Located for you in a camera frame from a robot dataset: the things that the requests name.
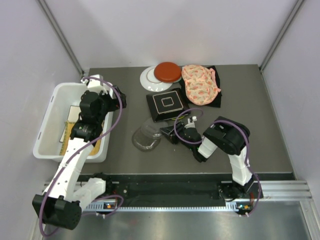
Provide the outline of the white square plate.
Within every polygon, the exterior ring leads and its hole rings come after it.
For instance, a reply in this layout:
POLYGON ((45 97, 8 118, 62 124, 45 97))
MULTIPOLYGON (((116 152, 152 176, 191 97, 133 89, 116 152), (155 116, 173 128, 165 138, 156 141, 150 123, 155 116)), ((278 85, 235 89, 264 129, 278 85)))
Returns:
POLYGON ((76 106, 76 105, 71 105, 70 106, 69 112, 68 112, 68 116, 67 116, 67 119, 66 119, 65 124, 64 124, 64 129, 62 131, 62 135, 61 135, 61 138, 59 140, 60 143, 63 143, 63 141, 65 139, 68 123, 71 123, 71 124, 76 123, 78 118, 79 118, 80 111, 81 111, 81 109, 80 109, 79 106, 76 106))

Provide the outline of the clear glass plate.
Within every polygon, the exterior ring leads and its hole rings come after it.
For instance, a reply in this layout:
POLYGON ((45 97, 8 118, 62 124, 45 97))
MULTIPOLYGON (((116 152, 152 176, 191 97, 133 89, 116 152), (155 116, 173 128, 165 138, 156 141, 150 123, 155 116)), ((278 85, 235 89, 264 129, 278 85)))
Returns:
POLYGON ((154 122, 152 118, 149 118, 132 135, 132 144, 142 152, 150 152, 161 142, 163 137, 161 128, 168 126, 165 121, 154 122))

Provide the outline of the black square plate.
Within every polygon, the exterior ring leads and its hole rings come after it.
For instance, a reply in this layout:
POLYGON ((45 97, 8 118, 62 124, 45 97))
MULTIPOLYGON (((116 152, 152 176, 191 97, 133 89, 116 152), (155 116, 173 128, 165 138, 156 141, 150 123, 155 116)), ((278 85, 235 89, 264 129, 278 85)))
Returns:
POLYGON ((146 101, 154 122, 177 118, 189 109, 186 98, 180 88, 173 88, 161 93, 146 95, 146 101))

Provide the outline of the yellow woven square plate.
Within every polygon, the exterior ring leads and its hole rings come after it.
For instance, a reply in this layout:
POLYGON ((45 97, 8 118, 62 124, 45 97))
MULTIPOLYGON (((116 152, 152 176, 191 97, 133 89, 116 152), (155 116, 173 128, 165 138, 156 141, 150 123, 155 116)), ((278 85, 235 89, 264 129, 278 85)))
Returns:
MULTIPOLYGON (((60 156, 64 156, 67 151, 68 141, 70 138, 71 130, 74 127, 74 125, 75 125, 75 122, 69 122, 69 121, 65 122, 65 128, 64 128, 62 137, 60 139, 62 141, 62 146, 61 146, 61 149, 59 152, 60 156)), ((100 146, 101 146, 101 140, 98 140, 95 143, 95 146, 94 146, 93 150, 90 152, 89 156, 96 155, 100 150, 100 146)))

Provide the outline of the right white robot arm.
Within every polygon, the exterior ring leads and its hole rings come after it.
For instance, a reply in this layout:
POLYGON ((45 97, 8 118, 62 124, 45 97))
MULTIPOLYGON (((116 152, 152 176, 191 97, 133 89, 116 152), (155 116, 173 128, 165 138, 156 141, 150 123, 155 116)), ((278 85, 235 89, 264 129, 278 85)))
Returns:
POLYGON ((199 162, 206 162, 220 149, 228 155, 231 169, 233 192, 239 198, 245 198, 252 191, 254 182, 250 170, 248 144, 249 129, 238 122, 219 116, 203 134, 198 133, 196 116, 189 117, 187 124, 178 121, 171 126, 160 128, 160 132, 169 142, 183 144, 199 162))

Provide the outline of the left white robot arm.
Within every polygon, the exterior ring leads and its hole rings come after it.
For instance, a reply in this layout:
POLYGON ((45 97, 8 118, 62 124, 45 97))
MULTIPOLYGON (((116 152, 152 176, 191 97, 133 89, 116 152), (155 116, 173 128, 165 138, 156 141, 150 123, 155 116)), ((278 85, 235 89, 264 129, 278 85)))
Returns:
POLYGON ((114 191, 106 179, 93 177, 87 184, 75 190, 85 161, 97 141, 109 134, 103 131, 108 113, 126 108, 126 95, 117 86, 86 90, 79 103, 78 119, 71 129, 67 149, 53 179, 42 194, 36 194, 32 206, 38 216, 43 236, 43 224, 73 230, 80 222, 84 210, 98 196, 109 198, 114 191))

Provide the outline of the white plastic bin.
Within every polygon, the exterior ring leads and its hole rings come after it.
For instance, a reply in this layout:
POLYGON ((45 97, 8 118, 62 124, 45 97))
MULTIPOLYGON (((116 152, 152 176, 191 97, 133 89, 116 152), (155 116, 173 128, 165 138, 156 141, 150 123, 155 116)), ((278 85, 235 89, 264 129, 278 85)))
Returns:
MULTIPOLYGON (((79 106, 81 96, 87 89, 83 83, 72 82, 61 83, 55 87, 33 148, 35 158, 52 160, 57 163, 63 160, 64 156, 60 154, 60 151, 66 145, 60 140, 65 132, 70 107, 79 106)), ((102 163, 106 159, 113 114, 113 112, 106 114, 101 126, 101 138, 95 143, 99 149, 96 154, 87 157, 86 163, 102 163)))

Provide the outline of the green plate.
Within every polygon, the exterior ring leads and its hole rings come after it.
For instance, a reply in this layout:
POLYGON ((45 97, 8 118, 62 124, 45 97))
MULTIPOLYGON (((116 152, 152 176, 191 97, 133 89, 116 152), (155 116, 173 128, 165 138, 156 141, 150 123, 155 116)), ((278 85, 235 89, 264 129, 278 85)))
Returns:
POLYGON ((185 112, 184 114, 181 114, 180 116, 174 117, 171 120, 172 120, 172 123, 174 123, 174 122, 178 123, 179 121, 186 120, 189 117, 190 117, 190 112, 185 112))

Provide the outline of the white round rimmed plate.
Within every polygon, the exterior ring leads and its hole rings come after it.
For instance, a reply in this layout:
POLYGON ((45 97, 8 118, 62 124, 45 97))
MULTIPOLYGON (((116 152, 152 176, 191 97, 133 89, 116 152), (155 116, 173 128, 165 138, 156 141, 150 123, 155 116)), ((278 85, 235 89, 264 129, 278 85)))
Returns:
POLYGON ((144 89, 150 92, 163 92, 168 90, 173 83, 166 83, 155 77, 155 66, 146 68, 140 75, 140 84, 144 89))

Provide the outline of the red plate at back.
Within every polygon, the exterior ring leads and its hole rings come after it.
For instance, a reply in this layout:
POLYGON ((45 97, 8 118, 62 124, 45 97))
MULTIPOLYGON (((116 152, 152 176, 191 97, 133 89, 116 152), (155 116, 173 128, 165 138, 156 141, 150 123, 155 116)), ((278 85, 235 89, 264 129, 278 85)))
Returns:
POLYGON ((173 62, 162 62, 155 67, 154 76, 161 82, 173 83, 181 79, 182 70, 173 62))

